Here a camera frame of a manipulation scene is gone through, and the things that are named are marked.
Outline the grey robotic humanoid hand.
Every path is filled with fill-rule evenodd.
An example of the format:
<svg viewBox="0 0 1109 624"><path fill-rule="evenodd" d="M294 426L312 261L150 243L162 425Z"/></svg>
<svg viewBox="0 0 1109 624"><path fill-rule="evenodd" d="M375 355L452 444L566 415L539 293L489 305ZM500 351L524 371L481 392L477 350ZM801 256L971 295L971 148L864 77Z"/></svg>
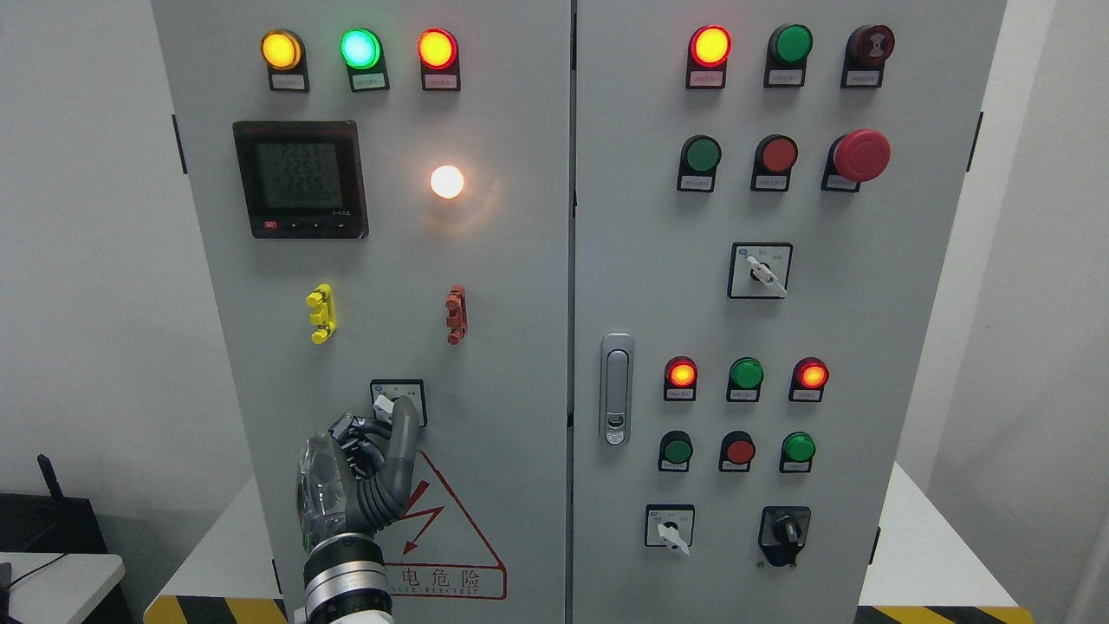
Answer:
<svg viewBox="0 0 1109 624"><path fill-rule="evenodd" d="M343 415L308 439L297 483L305 552L343 533L375 536L403 516L420 433L418 408L400 396L389 422Z"/></svg>

